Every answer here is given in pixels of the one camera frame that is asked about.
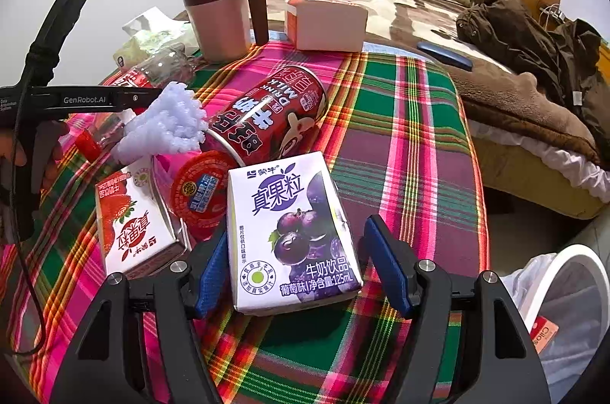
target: mug handle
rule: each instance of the mug handle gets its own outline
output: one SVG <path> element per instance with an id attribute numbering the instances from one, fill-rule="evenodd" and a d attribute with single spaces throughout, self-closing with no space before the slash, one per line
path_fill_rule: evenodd
<path id="1" fill-rule="evenodd" d="M 252 28 L 256 45 L 263 46 L 269 42 L 269 22 L 267 21 L 266 0 L 248 0 Z"/>

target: screw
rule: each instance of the screw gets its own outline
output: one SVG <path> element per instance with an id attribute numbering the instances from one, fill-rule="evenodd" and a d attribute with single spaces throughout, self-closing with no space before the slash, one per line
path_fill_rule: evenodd
<path id="1" fill-rule="evenodd" d="M 434 261 L 431 259 L 422 259 L 417 266 L 419 266 L 420 270 L 423 270 L 424 272 L 434 272 L 434 269 L 436 268 Z"/>
<path id="2" fill-rule="evenodd" d="M 111 273 L 108 275 L 108 283 L 110 285 L 118 285 L 123 280 L 123 273 Z"/>
<path id="3" fill-rule="evenodd" d="M 487 271 L 483 272 L 483 279 L 488 284 L 495 284 L 495 282 L 498 281 L 498 275 L 496 275 L 495 273 L 493 273 L 490 270 L 487 270 Z"/>
<path id="4" fill-rule="evenodd" d="M 174 261 L 172 266 L 170 266 L 170 270 L 174 273 L 182 273 L 187 269 L 187 264 L 184 261 Z"/>

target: purple logo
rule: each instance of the purple logo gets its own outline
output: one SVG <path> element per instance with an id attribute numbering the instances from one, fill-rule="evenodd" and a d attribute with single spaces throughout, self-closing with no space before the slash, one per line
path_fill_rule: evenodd
<path id="1" fill-rule="evenodd" d="M 254 215 L 261 209 L 283 211 L 294 204 L 298 193 L 303 190 L 301 176 L 291 173 L 294 169 L 295 163 L 289 164 L 286 169 L 280 170 L 280 173 L 271 175 L 260 183 L 256 194 L 252 196 Z"/>

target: white carton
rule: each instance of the white carton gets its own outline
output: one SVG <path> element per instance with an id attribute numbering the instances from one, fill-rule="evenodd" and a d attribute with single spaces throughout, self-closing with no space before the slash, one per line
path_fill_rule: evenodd
<path id="1" fill-rule="evenodd" d="M 144 157 L 95 186 L 98 238 L 106 274 L 149 275 L 190 250 L 186 226 L 172 216 Z"/>
<path id="2" fill-rule="evenodd" d="M 298 311 L 358 294 L 352 235 L 320 152 L 232 169 L 228 189 L 237 311 Z"/>

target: dark jacket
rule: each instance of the dark jacket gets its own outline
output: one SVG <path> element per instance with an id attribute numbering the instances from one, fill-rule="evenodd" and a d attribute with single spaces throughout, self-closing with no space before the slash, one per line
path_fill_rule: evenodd
<path id="1" fill-rule="evenodd" d="M 577 115 L 608 166 L 610 87 L 596 67 L 601 38 L 591 25 L 566 21 L 547 32 L 521 0 L 484 0 L 457 18 L 461 40 L 518 74 L 534 74 L 548 99 Z"/>

